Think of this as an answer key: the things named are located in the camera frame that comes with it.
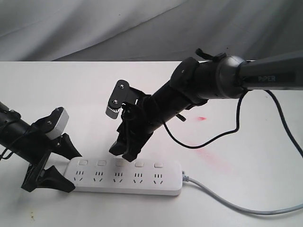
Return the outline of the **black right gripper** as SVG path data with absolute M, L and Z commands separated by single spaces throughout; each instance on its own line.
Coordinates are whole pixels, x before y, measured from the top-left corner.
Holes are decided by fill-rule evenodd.
M 118 137 L 109 149 L 111 154 L 122 156 L 128 162 L 137 159 L 153 132 L 163 125 L 159 101 L 145 93 L 137 94 L 136 101 L 124 102 Z

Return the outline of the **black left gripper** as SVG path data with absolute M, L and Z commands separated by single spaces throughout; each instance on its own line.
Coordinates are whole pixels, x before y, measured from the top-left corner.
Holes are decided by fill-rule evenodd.
M 29 166 L 21 188 L 32 192 L 37 188 L 54 189 L 70 193 L 75 185 L 66 179 L 56 168 L 45 169 L 51 154 L 49 139 L 39 130 L 35 123 L 31 124 L 20 138 L 21 150 L 18 155 L 25 159 Z M 51 140 L 52 152 L 68 160 L 81 157 L 67 133 Z

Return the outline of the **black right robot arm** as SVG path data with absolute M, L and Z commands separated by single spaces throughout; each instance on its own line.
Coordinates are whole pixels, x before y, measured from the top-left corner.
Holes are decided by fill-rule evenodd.
M 302 90 L 303 53 L 301 51 L 256 61 L 221 53 L 215 56 L 196 50 L 204 59 L 189 57 L 173 71 L 170 79 L 154 94 L 133 88 L 125 80 L 117 81 L 109 98 L 106 115 L 122 118 L 118 137 L 109 152 L 132 162 L 155 130 L 173 117 L 210 99 L 237 99 L 241 102 L 252 90 L 270 96 L 275 90 Z

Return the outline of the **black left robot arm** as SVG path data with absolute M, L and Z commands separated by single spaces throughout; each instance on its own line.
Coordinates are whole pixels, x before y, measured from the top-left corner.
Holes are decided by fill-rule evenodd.
M 68 160 L 80 157 L 64 129 L 69 120 L 63 107 L 55 108 L 50 115 L 28 124 L 21 115 L 0 105 L 0 144 L 5 148 L 0 158 L 7 160 L 13 154 L 29 163 L 21 188 L 32 192 L 37 188 L 72 192 L 75 185 L 56 168 L 45 165 L 52 153 Z

